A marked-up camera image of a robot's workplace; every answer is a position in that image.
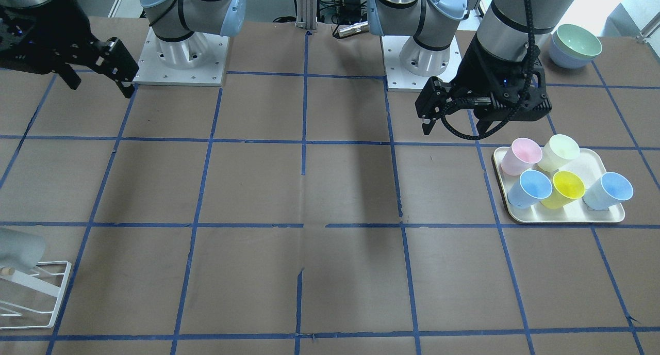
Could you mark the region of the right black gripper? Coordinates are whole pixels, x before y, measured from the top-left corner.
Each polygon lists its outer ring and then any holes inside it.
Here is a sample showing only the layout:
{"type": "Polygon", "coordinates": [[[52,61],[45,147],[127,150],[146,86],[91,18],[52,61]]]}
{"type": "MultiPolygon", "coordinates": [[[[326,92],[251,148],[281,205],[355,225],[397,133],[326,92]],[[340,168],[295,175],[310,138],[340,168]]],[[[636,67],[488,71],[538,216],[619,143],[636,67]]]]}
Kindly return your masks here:
{"type": "Polygon", "coordinates": [[[135,91],[139,66],[120,38],[99,41],[77,0],[47,0],[28,7],[2,6],[2,68],[34,74],[54,71],[76,90],[70,65],[86,66],[115,82],[125,98],[135,91]]]}

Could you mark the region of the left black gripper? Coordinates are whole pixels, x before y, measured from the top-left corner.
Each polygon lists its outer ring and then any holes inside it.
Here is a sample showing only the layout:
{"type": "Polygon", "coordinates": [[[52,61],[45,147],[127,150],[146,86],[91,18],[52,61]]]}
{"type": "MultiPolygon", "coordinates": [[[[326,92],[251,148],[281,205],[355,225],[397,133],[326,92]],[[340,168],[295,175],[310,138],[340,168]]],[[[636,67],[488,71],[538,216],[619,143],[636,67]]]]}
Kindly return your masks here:
{"type": "MultiPolygon", "coordinates": [[[[531,75],[538,83],[530,84],[513,121],[537,121],[552,110],[539,54],[540,49],[536,46],[531,75]]],[[[431,134],[436,122],[442,121],[442,111],[448,104],[450,92],[450,98],[460,107],[474,108],[476,138],[489,138],[498,131],[497,124],[492,127],[493,122],[504,120],[522,95],[526,70],[525,61],[498,59],[484,49],[477,37],[472,38],[456,77],[451,82],[443,82],[438,77],[429,78],[417,97],[415,108],[422,120],[423,134],[431,134]]]]}

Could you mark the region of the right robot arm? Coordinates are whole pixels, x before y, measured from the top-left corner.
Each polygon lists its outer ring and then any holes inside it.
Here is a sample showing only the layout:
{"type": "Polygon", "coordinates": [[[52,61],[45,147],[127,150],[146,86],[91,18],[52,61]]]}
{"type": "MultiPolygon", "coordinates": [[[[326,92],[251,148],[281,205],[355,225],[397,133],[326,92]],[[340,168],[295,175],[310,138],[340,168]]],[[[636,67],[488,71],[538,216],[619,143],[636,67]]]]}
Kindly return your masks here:
{"type": "Polygon", "coordinates": [[[113,80],[129,98],[135,84],[221,86],[228,40],[240,32],[246,0],[139,0],[149,20],[140,57],[122,40],[97,39],[77,0],[1,0],[1,64],[81,83],[74,66],[113,80]]]}

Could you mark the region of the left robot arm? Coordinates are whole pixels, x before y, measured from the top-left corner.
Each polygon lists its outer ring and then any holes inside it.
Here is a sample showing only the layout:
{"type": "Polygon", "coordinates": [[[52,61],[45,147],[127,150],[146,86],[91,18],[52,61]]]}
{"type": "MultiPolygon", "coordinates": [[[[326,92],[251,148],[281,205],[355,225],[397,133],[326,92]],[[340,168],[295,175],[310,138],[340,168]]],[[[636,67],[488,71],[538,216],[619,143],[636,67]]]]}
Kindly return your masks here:
{"type": "Polygon", "coordinates": [[[427,82],[415,101],[423,134],[437,122],[465,140],[552,110],[540,47],[574,0],[492,0],[450,82],[439,77],[468,0],[368,0],[370,33],[406,36],[400,60],[427,82]]]}

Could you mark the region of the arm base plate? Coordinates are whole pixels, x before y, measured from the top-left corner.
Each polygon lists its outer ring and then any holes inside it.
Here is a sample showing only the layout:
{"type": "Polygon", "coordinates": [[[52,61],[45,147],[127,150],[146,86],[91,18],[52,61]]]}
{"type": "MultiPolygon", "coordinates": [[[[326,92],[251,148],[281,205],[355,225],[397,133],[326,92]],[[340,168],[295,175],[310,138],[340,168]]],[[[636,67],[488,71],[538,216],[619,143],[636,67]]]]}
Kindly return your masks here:
{"type": "Polygon", "coordinates": [[[150,29],[134,81],[140,85],[221,87],[229,37],[194,32],[179,42],[158,38],[150,29]]]}
{"type": "MultiPolygon", "coordinates": [[[[429,79],[428,76],[419,76],[405,69],[399,55],[405,44],[406,36],[382,36],[383,61],[386,70],[387,89],[400,92],[420,92],[429,79]]],[[[450,59],[443,72],[437,77],[444,83],[450,82],[457,74],[461,55],[457,38],[452,39],[450,45],[450,59]]]]}

